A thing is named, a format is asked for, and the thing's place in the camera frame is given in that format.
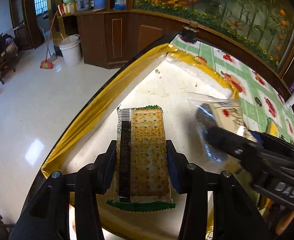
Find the clear plastic bag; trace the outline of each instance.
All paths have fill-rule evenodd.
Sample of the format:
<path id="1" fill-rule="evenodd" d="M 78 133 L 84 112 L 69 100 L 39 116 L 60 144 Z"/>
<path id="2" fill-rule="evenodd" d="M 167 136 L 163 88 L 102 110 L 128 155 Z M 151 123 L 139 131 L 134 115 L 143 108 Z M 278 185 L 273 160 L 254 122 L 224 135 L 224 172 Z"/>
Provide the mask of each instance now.
<path id="1" fill-rule="evenodd" d="M 207 95 L 188 93 L 187 99 L 197 107 L 195 124 L 204 151 L 217 161 L 227 160 L 227 153 L 217 150 L 206 142 L 205 134 L 211 127 L 221 127 L 244 138 L 256 142 L 244 125 L 243 114 L 238 99 L 218 99 Z"/>

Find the broom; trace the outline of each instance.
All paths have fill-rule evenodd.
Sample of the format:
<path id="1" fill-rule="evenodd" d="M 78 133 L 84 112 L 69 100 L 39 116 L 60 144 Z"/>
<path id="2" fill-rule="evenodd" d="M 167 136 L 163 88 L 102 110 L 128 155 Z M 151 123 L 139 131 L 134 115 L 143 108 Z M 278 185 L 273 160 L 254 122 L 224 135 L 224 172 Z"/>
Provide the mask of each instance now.
<path id="1" fill-rule="evenodd" d="M 48 41 L 47 41 L 46 59 L 40 63 L 40 68 L 53 68 L 52 62 L 48 61 L 48 49 L 49 49 L 50 34 L 51 34 L 52 27 L 53 27 L 53 22 L 55 21 L 55 18 L 56 18 L 56 14 L 57 13 L 55 13 L 55 15 L 53 17 L 51 27 L 50 27 L 49 37 L 48 37 Z"/>

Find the green patterned tablecloth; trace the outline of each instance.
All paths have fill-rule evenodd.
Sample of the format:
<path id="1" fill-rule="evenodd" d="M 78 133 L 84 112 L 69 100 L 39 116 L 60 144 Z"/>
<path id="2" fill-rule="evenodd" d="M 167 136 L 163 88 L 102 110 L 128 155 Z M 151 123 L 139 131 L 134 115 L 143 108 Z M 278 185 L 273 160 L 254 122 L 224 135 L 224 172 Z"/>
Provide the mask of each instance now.
<path id="1" fill-rule="evenodd" d="M 177 35 L 171 42 L 179 49 L 204 58 L 207 64 L 224 77 L 239 84 L 239 97 L 246 126 L 255 131 L 266 132 L 268 118 L 275 121 L 280 134 L 287 142 L 294 143 L 294 113 L 285 106 L 279 93 L 250 67 L 225 52 L 197 41 L 183 41 Z"/>

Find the white tiled floor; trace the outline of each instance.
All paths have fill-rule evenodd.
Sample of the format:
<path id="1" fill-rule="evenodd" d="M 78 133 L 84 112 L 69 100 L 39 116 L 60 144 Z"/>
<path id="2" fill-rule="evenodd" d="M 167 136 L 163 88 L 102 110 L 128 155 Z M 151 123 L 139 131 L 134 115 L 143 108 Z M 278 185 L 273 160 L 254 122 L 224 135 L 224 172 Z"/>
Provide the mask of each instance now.
<path id="1" fill-rule="evenodd" d="M 56 141 L 117 71 L 83 62 L 68 67 L 62 58 L 53 69 L 40 69 L 45 49 L 42 45 L 22 52 L 16 73 L 0 84 L 0 214 L 5 223 L 17 221 L 29 188 Z"/>

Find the screw head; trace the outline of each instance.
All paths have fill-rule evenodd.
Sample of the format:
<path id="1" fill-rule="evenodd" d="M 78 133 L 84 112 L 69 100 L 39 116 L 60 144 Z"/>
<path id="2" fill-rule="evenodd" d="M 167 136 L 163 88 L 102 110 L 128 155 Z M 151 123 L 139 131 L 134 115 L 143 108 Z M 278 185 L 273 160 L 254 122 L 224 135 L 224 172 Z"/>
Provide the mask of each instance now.
<path id="1" fill-rule="evenodd" d="M 59 171 L 55 171 L 53 174 L 51 174 L 51 176 L 56 179 L 60 176 L 60 172 Z"/>
<path id="2" fill-rule="evenodd" d="M 195 170 L 197 168 L 197 166 L 193 163 L 188 163 L 187 164 L 187 169 L 188 170 Z"/>
<path id="3" fill-rule="evenodd" d="M 238 155 L 241 155 L 243 153 L 243 150 L 242 149 L 236 149 L 235 153 L 238 154 Z"/>
<path id="4" fill-rule="evenodd" d="M 226 177 L 226 178 L 229 178 L 231 176 L 231 172 L 230 171 L 223 171 L 223 175 Z"/>
<path id="5" fill-rule="evenodd" d="M 86 165 L 86 168 L 91 171 L 94 168 L 96 168 L 96 165 L 94 163 L 89 163 L 89 164 Z"/>

